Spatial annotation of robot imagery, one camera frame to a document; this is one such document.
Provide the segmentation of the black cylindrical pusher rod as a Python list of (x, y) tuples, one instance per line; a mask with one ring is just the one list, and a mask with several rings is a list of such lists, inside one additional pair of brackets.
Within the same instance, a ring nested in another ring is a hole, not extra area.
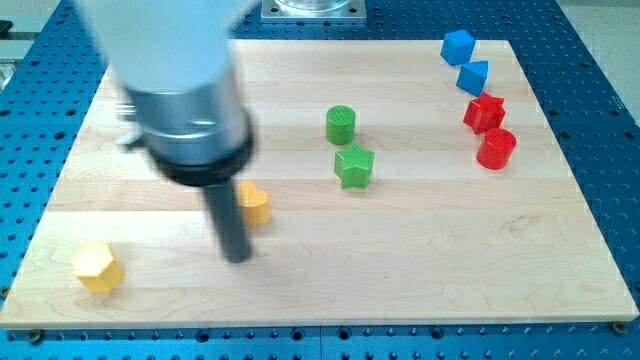
[(231, 263), (249, 260), (251, 242), (230, 179), (203, 189), (224, 258)]

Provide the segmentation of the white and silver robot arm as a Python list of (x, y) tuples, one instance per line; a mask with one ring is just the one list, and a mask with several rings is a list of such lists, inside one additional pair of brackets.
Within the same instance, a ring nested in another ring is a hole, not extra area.
[(253, 7), (242, 0), (78, 0), (101, 54), (134, 107), (144, 148), (158, 169), (206, 197), (227, 261), (251, 243), (232, 178), (254, 137), (235, 79), (229, 35)]

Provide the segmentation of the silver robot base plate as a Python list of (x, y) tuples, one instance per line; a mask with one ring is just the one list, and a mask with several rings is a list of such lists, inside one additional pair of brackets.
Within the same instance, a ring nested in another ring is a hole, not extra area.
[(263, 0), (261, 18), (267, 20), (364, 20), (365, 0)]

